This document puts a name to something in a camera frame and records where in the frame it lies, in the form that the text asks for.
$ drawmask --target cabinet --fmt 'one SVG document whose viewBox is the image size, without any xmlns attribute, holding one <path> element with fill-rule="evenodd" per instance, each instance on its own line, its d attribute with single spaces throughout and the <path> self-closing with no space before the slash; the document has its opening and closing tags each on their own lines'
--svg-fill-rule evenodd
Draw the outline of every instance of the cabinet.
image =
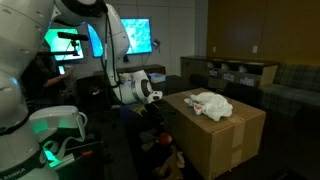
<svg viewBox="0 0 320 180">
<path fill-rule="evenodd" d="M 191 74 L 206 76 L 208 86 L 217 91 L 223 91 L 228 82 L 261 87 L 273 83 L 278 64 L 275 61 L 185 56 L 181 57 L 181 76 L 184 80 Z"/>
<path fill-rule="evenodd" d="M 208 62 L 206 60 L 199 59 L 195 61 L 194 59 L 181 58 L 181 77 L 184 78 L 184 80 L 188 80 L 191 74 L 207 76 L 208 71 Z"/>
</svg>

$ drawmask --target monitor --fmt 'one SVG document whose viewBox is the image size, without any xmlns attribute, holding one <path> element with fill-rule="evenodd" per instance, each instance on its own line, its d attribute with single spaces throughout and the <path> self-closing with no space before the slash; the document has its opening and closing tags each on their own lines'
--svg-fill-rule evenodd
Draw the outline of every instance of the monitor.
<svg viewBox="0 0 320 180">
<path fill-rule="evenodd" d="M 102 43 L 96 30 L 90 24 L 88 24 L 88 34 L 90 38 L 93 57 L 101 57 L 103 53 Z"/>
<path fill-rule="evenodd" d="M 58 32 L 78 34 L 78 30 L 76 28 L 65 28 L 65 29 L 49 29 L 47 34 L 45 35 L 45 40 L 49 43 L 51 47 L 51 52 L 61 52 L 61 51 L 73 51 L 74 48 L 71 45 L 70 39 L 62 39 L 58 37 Z M 76 47 L 76 50 L 79 56 L 74 56 L 72 54 L 68 55 L 55 55 L 55 59 L 57 61 L 68 61 L 68 60 L 76 60 L 83 59 L 83 51 L 81 47 L 81 42 L 76 40 L 76 43 L 79 44 Z"/>
<path fill-rule="evenodd" d="M 122 18 L 121 22 L 128 34 L 130 46 L 127 54 L 152 52 L 150 19 Z"/>
</svg>

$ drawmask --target gray sofa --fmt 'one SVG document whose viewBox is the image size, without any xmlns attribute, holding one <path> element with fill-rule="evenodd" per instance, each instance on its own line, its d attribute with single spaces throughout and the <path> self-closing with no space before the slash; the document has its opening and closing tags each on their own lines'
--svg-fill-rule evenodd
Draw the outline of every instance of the gray sofa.
<svg viewBox="0 0 320 180">
<path fill-rule="evenodd" d="M 262 91 L 262 107 L 288 117 L 304 105 L 320 107 L 320 66 L 281 64 L 273 84 Z"/>
</svg>

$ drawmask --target box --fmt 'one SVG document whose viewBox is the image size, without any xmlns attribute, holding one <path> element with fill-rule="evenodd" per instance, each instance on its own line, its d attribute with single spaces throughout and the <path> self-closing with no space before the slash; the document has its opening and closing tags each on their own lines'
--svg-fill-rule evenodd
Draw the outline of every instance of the box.
<svg viewBox="0 0 320 180">
<path fill-rule="evenodd" d="M 214 78 L 218 78 L 219 77 L 219 71 L 218 69 L 209 69 L 209 76 L 210 77 L 214 77 Z"/>
<path fill-rule="evenodd" d="M 261 79 L 261 75 L 242 73 L 242 74 L 239 74 L 238 83 L 245 84 L 248 86 L 258 87 L 260 79 Z"/>
<path fill-rule="evenodd" d="M 257 155 L 266 114 L 226 98 L 233 105 L 231 117 L 214 122 L 198 116 L 183 100 L 207 91 L 200 88 L 163 97 L 164 108 L 176 113 L 165 119 L 164 127 L 203 178 L 213 180 Z"/>
<path fill-rule="evenodd" d="M 166 80 L 166 75 L 160 73 L 149 73 L 148 76 L 152 83 L 159 83 Z"/>
</svg>

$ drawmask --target wall-mounted screen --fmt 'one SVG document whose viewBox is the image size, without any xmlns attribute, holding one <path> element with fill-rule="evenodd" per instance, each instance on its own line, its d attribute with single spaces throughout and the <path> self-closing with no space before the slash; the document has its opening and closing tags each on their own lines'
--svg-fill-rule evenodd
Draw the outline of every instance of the wall-mounted screen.
<svg viewBox="0 0 320 180">
<path fill-rule="evenodd" d="M 127 54 L 152 52 L 150 20 L 146 18 L 123 18 L 121 21 L 130 41 Z"/>
<path fill-rule="evenodd" d="M 46 36 L 44 37 L 45 40 L 49 43 L 51 47 L 51 52 L 61 52 L 61 51 L 73 51 L 74 48 L 71 45 L 70 39 L 63 39 L 58 37 L 58 32 L 64 33 L 71 33 L 71 34 L 78 34 L 78 30 L 76 28 L 68 28 L 68 29 L 49 29 Z M 57 61 L 65 61 L 65 60 L 75 60 L 75 59 L 82 59 L 83 58 L 83 51 L 81 47 L 81 43 L 79 40 L 76 40 L 76 43 L 79 44 L 76 47 L 78 52 L 78 56 L 74 56 L 72 54 L 68 55 L 55 55 L 55 59 Z"/>
<path fill-rule="evenodd" d="M 93 57 L 101 57 L 103 53 L 103 47 L 96 30 L 90 24 L 88 24 L 88 34 L 90 38 Z"/>
</svg>

